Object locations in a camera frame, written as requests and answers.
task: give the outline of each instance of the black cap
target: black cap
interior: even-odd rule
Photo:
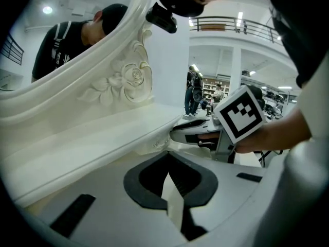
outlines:
[[[102,27],[106,35],[110,34],[119,25],[128,7],[122,4],[113,4],[102,10]]]
[[[198,16],[204,10],[204,5],[194,0],[160,0],[160,2],[172,13],[181,16]]]

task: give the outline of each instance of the hand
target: hand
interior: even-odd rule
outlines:
[[[211,139],[219,138],[220,134],[210,133],[210,134],[200,134],[198,137],[200,139]],[[262,150],[262,147],[266,143],[266,131],[264,127],[259,128],[257,131],[248,135],[246,138],[239,141],[236,145],[236,152],[240,154],[250,153],[253,151]]]

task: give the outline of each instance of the railing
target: railing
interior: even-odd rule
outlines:
[[[17,44],[17,42],[8,34],[0,54],[4,55],[13,62],[22,65],[22,57],[24,50]]]
[[[190,31],[233,31],[242,35],[253,35],[282,45],[281,37],[274,28],[247,19],[227,16],[201,16],[190,18]]]

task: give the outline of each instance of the white pillar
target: white pillar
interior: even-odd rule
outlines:
[[[231,66],[231,80],[229,95],[234,92],[241,84],[241,48],[233,48],[232,66]]]

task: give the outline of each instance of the standing person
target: standing person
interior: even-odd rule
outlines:
[[[173,13],[185,17],[202,14],[204,6],[214,0],[160,0]],[[276,31],[297,71],[297,85],[303,88],[311,79],[329,48],[329,35],[314,32],[305,21],[305,12],[312,12],[312,19],[326,15],[326,0],[269,0],[270,12]],[[218,137],[218,134],[200,138]],[[257,150],[290,149],[311,137],[306,120],[298,107],[285,118],[269,122],[237,144],[238,153]]]
[[[194,88],[201,88],[202,82],[201,77],[198,72],[195,71],[193,66],[189,67],[189,72],[187,73],[187,83],[186,83],[186,92],[185,92],[185,117],[195,116],[196,109],[198,107],[198,102],[193,98]]]
[[[92,21],[68,21],[54,25],[39,48],[32,82],[53,72],[110,34],[126,11],[127,6],[113,4],[98,11]]]
[[[216,91],[212,98],[214,99],[214,102],[220,102],[224,96],[224,93],[221,90],[221,86],[217,83],[216,85]]]

